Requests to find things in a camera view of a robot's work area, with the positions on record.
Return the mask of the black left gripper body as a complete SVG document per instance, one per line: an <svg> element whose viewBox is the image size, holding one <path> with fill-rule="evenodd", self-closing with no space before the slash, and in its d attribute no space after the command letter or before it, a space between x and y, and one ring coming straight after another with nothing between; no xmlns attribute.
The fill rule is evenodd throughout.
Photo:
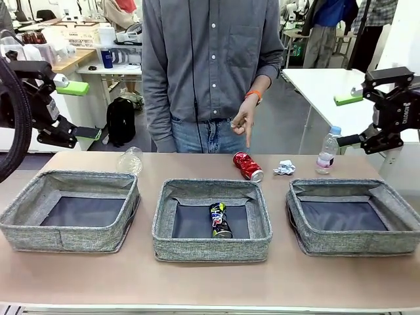
<svg viewBox="0 0 420 315"><path fill-rule="evenodd" d="M22 85L29 100L31 109L31 126L38 130L55 130L59 126L60 113L56 107L51 93L53 86L35 79L23 79ZM12 95L17 95L11 87L1 81L1 127L14 128L14 110L12 108Z"/></svg>

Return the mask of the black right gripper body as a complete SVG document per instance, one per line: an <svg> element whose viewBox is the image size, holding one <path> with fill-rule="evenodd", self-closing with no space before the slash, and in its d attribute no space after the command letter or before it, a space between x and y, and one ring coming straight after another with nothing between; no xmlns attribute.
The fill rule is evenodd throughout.
<svg viewBox="0 0 420 315"><path fill-rule="evenodd" d="M388 93L378 91L373 126L385 131L419 129L419 78L408 86L395 86Z"/></svg>

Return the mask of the person's left hand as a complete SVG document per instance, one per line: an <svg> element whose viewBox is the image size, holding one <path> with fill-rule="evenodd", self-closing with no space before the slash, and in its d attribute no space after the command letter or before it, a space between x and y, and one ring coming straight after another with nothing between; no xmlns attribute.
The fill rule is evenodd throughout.
<svg viewBox="0 0 420 315"><path fill-rule="evenodd" d="M231 128L237 135L245 135L246 148L250 148L255 110L258 101L259 98L256 94L247 96L242 102L237 115L231 122Z"/></svg>

